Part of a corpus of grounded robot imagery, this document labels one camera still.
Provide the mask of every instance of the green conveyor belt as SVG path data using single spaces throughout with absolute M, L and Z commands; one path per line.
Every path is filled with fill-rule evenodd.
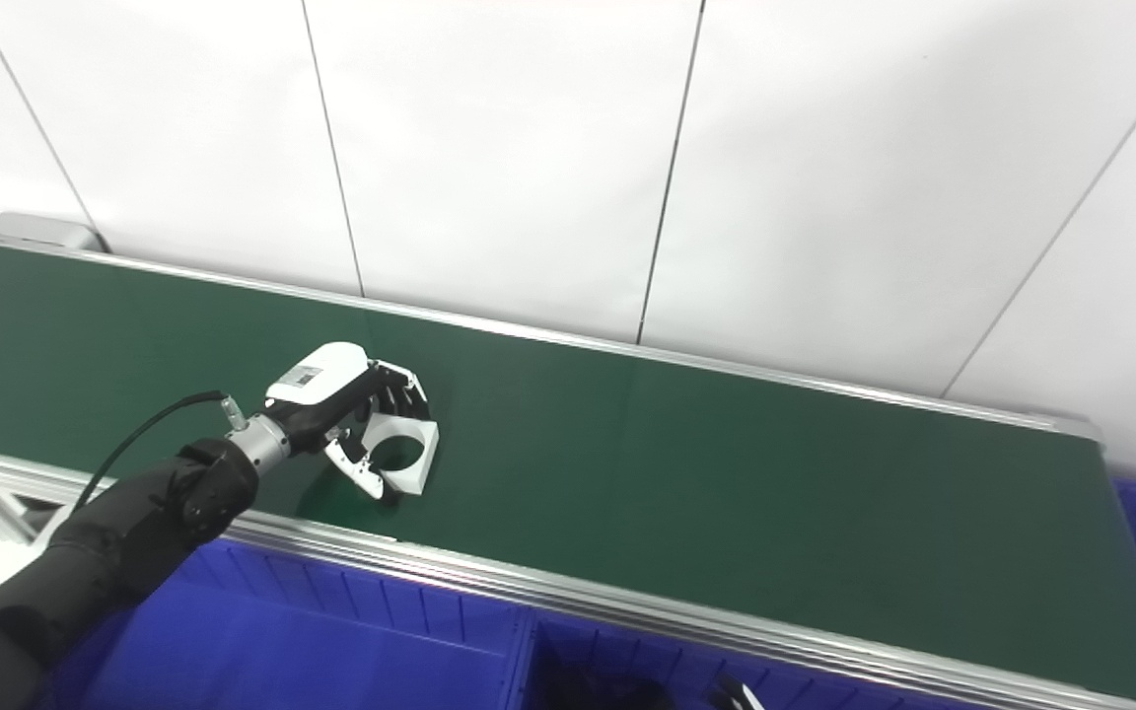
M 1058 433 L 0 248 L 0 453 L 93 470 L 331 340 L 419 374 L 427 494 L 298 459 L 262 511 L 1136 699 L 1130 535 L 1099 444 Z M 120 470 L 225 428 L 179 414 Z

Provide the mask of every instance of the robotic hand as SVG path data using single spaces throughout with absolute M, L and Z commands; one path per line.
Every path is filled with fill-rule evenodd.
M 428 419 L 415 374 L 369 360 L 351 342 L 329 342 L 287 370 L 252 417 L 229 399 L 224 406 L 234 427 L 224 438 L 187 444 L 76 508 L 45 551 L 0 585 L 0 707 L 31 705 L 73 643 L 220 535 L 252 504 L 260 476 L 292 456 L 327 451 L 375 499 L 395 499 L 370 451 L 354 462 L 341 448 L 344 417 Z

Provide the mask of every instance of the panel seam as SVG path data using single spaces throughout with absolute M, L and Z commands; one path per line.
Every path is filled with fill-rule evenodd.
M 673 150 L 669 153 L 669 172 L 663 179 L 663 194 L 660 198 L 660 217 L 654 224 L 654 243 L 651 245 L 651 265 L 648 268 L 646 287 L 643 291 L 643 310 L 638 315 L 638 328 L 634 337 L 635 345 L 643 345 L 643 328 L 646 324 L 648 304 L 651 302 L 651 283 L 654 282 L 654 260 L 660 254 L 660 236 L 663 234 L 663 216 L 669 208 L 669 191 L 673 189 L 673 168 L 677 164 L 677 144 L 682 141 L 682 124 L 686 118 L 686 99 L 691 95 L 691 76 L 695 72 L 695 53 L 699 52 L 699 31 L 704 25 L 704 5 L 708 0 L 699 0 L 699 14 L 695 15 L 695 34 L 691 40 L 691 59 L 686 62 L 686 81 L 682 86 L 682 105 L 677 108 L 677 126 L 673 131 Z
M 344 214 L 344 233 L 348 234 L 348 250 L 353 257 L 353 273 L 357 274 L 357 294 L 366 296 L 366 284 L 362 281 L 362 267 L 357 262 L 357 242 L 353 240 L 353 222 L 348 215 L 348 198 L 344 194 L 344 178 L 340 169 L 340 156 L 335 152 L 335 135 L 331 125 L 331 112 L 327 109 L 327 94 L 324 91 L 324 75 L 318 68 L 318 52 L 315 50 L 315 32 L 310 26 L 310 9 L 306 8 L 306 0 L 301 0 L 301 14 L 306 18 L 306 37 L 310 41 L 310 61 L 315 66 L 315 80 L 318 82 L 318 102 L 324 108 L 324 125 L 327 126 L 327 144 L 333 154 L 333 167 L 335 170 L 335 187 L 340 191 L 340 206 Z
M 1133 118 L 1130 126 L 1128 126 L 1128 131 L 1125 131 L 1125 134 L 1112 148 L 1112 152 L 1110 152 L 1108 159 L 1105 159 L 1103 165 L 1099 168 L 1099 172 L 1095 172 L 1095 176 L 1093 176 L 1093 179 L 1089 181 L 1089 184 L 1085 189 L 1085 192 L 1081 192 L 1080 198 L 1077 198 L 1076 206 L 1072 206 L 1072 210 L 1069 210 L 1068 215 L 1064 216 L 1063 220 L 1059 223 L 1059 228 L 1054 231 L 1054 234 L 1051 235 L 1050 241 L 1046 242 L 1045 247 L 1042 248 L 1042 251 L 1038 252 L 1036 259 L 1033 260 L 1033 265 L 1030 265 L 1028 269 L 1024 272 L 1024 277 L 1020 279 L 1018 284 L 1014 284 L 1014 290 L 1011 291 L 1011 294 L 1006 296 L 1004 302 L 1002 302 L 1002 307 L 1000 310 L 997 310 L 997 315 L 993 316 L 993 319 L 988 324 L 988 327 L 984 328 L 984 333 L 982 333 L 979 340 L 976 341 L 976 344 L 972 346 L 972 349 L 970 349 L 963 361 L 961 361 L 959 368 L 954 370 L 953 376 L 950 377 L 950 383 L 945 384 L 944 390 L 941 391 L 942 399 L 945 399 L 945 396 L 950 395 L 950 391 L 952 391 L 955 384 L 959 383 L 959 378 L 963 376 L 963 373 L 970 365 L 970 361 L 972 361 L 976 358 L 976 354 L 977 352 L 979 352 L 979 349 L 984 346 L 984 342 L 987 342 L 988 336 L 991 336 L 993 333 L 993 329 L 997 328 L 997 324 L 1001 323 L 1002 316 L 1004 316 L 1005 312 L 1011 309 L 1011 306 L 1013 306 L 1014 301 L 1018 300 L 1020 293 L 1024 291 L 1024 287 L 1028 284 L 1028 281 L 1033 278 L 1033 274 L 1036 274 L 1037 266 L 1041 266 L 1042 261 L 1044 261 L 1045 258 L 1050 256 L 1051 249 L 1054 248 L 1055 242 L 1059 242 L 1060 235 L 1062 235 L 1064 231 L 1068 229 L 1068 225 L 1070 224 L 1070 222 L 1072 222 L 1072 217 L 1076 217 L 1077 212 L 1080 211 L 1080 208 L 1085 206 L 1086 199 L 1089 198 L 1089 194 L 1095 190 L 1096 185 L 1099 185 L 1099 182 L 1102 181 L 1103 175 L 1108 174 L 1110 165 L 1112 165 L 1112 162 L 1117 160 L 1119 152 L 1121 152 L 1121 150 L 1125 148 L 1125 144 L 1128 143 L 1128 139 L 1130 139 L 1135 132 L 1136 132 L 1136 117 Z
M 47 145 L 47 150 L 50 152 L 50 158 L 56 162 L 56 167 L 59 168 L 59 175 L 64 176 L 64 183 L 68 184 L 68 190 L 73 193 L 73 199 L 76 199 L 77 207 L 81 208 L 82 215 L 86 217 L 86 225 L 90 226 L 91 231 L 94 233 L 94 239 L 98 240 L 103 251 L 111 254 L 112 249 L 108 247 L 108 240 L 103 239 L 103 234 L 99 229 L 99 225 L 95 224 L 94 217 L 91 216 L 91 211 L 86 208 L 86 202 L 82 199 L 82 194 L 77 191 L 77 185 L 73 182 L 73 176 L 68 175 L 68 168 L 64 166 L 64 161 L 59 159 L 59 152 L 56 150 L 56 144 L 51 143 L 50 135 L 47 134 L 47 130 L 41 126 L 41 118 L 37 117 L 37 112 L 33 108 L 33 103 L 28 100 L 26 93 L 24 93 L 24 86 L 19 84 L 15 70 L 11 68 L 11 64 L 8 64 L 8 57 L 3 52 L 3 47 L 0 45 L 0 64 L 3 65 L 6 72 L 8 72 L 8 78 L 11 80 L 11 85 L 17 90 L 17 95 L 19 100 L 24 103 L 24 108 L 28 112 L 28 118 L 33 120 L 34 127 L 36 127 L 37 133 L 41 134 L 41 141 Z

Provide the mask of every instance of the black cable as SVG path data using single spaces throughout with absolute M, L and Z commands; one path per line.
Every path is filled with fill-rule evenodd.
M 76 509 L 81 508 L 82 504 L 86 504 L 86 502 L 89 502 L 91 494 L 94 493 L 95 486 L 99 485 L 99 481 L 102 481 L 102 477 L 107 475 L 108 469 L 112 467 L 112 463 L 116 461 L 117 456 L 120 456 L 122 453 L 125 452 L 126 449 L 130 449 L 131 444 L 134 444 L 134 441 L 136 438 L 143 436 L 143 432 L 149 431 L 149 428 L 152 428 L 154 424 L 160 423 L 160 419 L 168 417 L 168 415 L 173 415 L 174 412 L 176 412 L 177 409 L 190 408 L 192 404 L 201 403 L 201 401 L 222 401 L 225 399 L 226 399 L 225 392 L 216 390 L 211 390 L 208 392 L 200 392 L 199 394 L 183 396 L 183 399 L 175 401 L 175 403 L 152 415 L 152 418 L 148 419 L 148 421 L 144 421 L 143 426 L 140 426 L 134 431 L 134 433 L 131 433 L 130 436 L 125 437 L 125 441 L 123 441 L 116 449 L 114 449 L 112 453 L 109 454 L 108 458 L 105 459 L 102 463 L 100 463 L 99 470 L 94 471 L 94 476 L 91 476 L 91 481 L 86 482 L 86 487 L 82 490 L 82 494 L 77 495 L 77 503 L 73 504 L 73 510 L 76 511 Z

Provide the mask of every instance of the robotic arm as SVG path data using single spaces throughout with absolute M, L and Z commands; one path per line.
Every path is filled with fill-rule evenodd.
M 227 412 L 224 438 L 185 445 L 148 471 L 126 477 L 56 529 L 40 557 L 0 585 L 0 707 L 28 707 L 45 677 L 86 630 L 143 601 L 199 545 L 216 538 L 257 498 L 275 465 L 325 451 L 382 502 L 395 486 L 360 448 L 341 448 L 348 415 L 428 419 L 418 378 L 369 360 L 351 342 L 329 342 L 266 392 L 266 408 Z

